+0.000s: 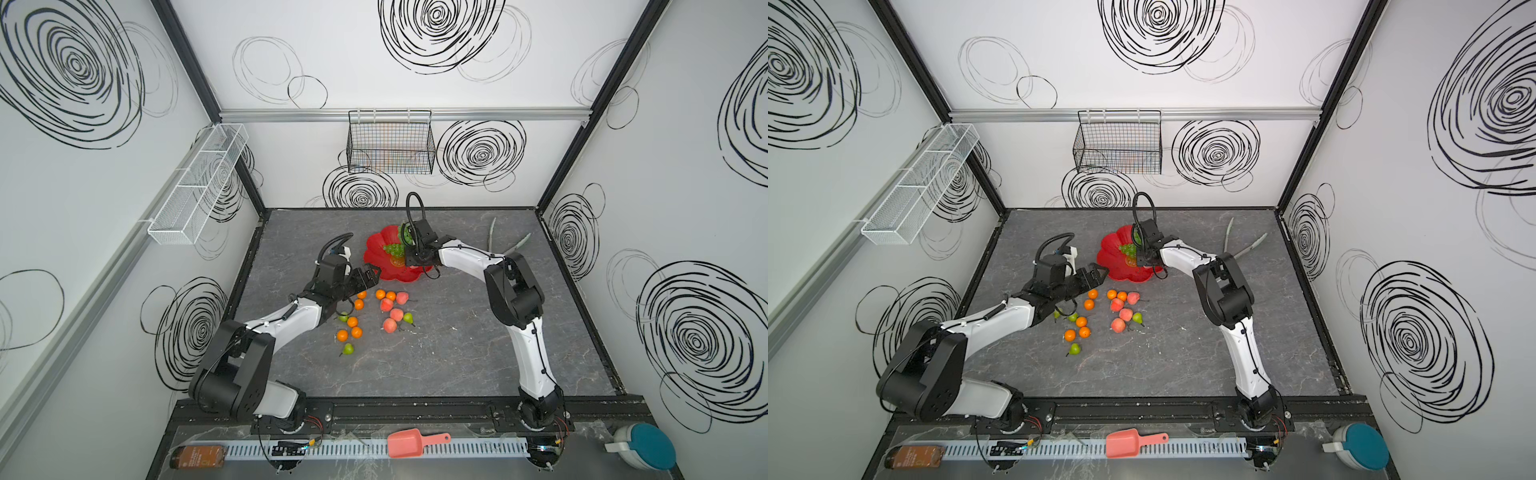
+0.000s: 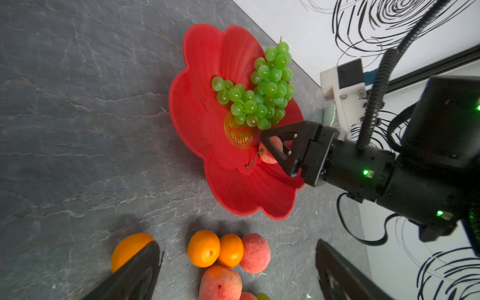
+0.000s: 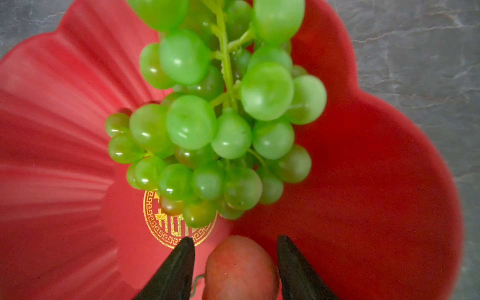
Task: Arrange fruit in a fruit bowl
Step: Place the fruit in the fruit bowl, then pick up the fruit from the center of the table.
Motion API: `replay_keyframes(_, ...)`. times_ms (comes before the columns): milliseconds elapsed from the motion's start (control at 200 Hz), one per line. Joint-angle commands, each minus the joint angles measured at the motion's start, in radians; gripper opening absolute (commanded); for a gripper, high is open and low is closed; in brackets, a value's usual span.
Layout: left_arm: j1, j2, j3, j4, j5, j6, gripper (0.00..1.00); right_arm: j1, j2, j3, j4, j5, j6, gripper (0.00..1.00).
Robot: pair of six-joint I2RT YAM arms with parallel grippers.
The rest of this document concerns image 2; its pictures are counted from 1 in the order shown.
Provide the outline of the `green grape bunch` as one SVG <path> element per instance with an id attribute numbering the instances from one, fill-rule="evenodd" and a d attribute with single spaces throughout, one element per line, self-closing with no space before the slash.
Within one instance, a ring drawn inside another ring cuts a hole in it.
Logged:
<path id="1" fill-rule="evenodd" d="M 231 124 L 263 131 L 285 118 L 286 108 L 296 91 L 295 85 L 291 84 L 291 62 L 290 45 L 281 40 L 276 46 L 268 47 L 262 57 L 256 58 L 250 76 L 252 89 L 221 76 L 212 79 L 216 101 L 223 106 L 230 105 Z"/>

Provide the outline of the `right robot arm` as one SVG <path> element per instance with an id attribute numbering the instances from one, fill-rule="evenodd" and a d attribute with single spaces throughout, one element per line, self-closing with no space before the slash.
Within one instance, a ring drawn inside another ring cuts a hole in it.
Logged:
<path id="1" fill-rule="evenodd" d="M 291 177 L 329 183 L 356 201 L 369 200 L 419 228 L 424 242 L 450 235 L 461 223 L 480 250 L 480 80 L 431 77 L 420 100 L 389 124 L 406 125 L 389 150 L 339 139 L 339 131 L 301 121 L 261 133 L 261 142 Z"/>

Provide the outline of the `red flower-shaped bowl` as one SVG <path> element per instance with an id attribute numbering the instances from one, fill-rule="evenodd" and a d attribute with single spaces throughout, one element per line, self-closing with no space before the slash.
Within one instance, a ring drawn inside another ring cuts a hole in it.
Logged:
<path id="1" fill-rule="evenodd" d="M 255 60 L 264 55 L 260 43 L 239 26 L 196 24 L 187 30 L 182 50 L 186 68 L 172 82 L 169 111 L 179 137 L 203 159 L 214 197 L 234 215 L 262 211 L 272 220 L 286 219 L 304 181 L 256 157 L 260 131 L 236 124 L 211 86 L 220 76 L 252 89 Z"/>

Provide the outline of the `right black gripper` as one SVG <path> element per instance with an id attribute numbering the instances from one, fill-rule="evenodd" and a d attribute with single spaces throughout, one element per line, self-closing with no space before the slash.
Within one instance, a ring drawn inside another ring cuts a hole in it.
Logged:
<path id="1" fill-rule="evenodd" d="M 263 131 L 260 140 L 281 169 L 296 177 L 301 169 L 304 182 L 317 187 L 323 181 L 322 170 L 340 132 L 312 121 L 301 121 Z"/>

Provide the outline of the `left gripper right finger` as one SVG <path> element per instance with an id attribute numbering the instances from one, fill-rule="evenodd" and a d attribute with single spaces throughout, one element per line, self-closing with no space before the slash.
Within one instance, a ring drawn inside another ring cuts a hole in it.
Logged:
<path id="1" fill-rule="evenodd" d="M 375 285 L 356 266 L 322 239 L 319 239 L 316 245 L 315 261 L 324 299 L 391 299 L 391 296 Z"/>

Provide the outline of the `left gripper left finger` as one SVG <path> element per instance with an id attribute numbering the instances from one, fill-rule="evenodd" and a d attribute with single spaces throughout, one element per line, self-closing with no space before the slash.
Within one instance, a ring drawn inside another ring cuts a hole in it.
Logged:
<path id="1" fill-rule="evenodd" d="M 158 281 L 163 253 L 157 242 L 151 241 L 107 277 L 85 300 L 150 300 Z"/>

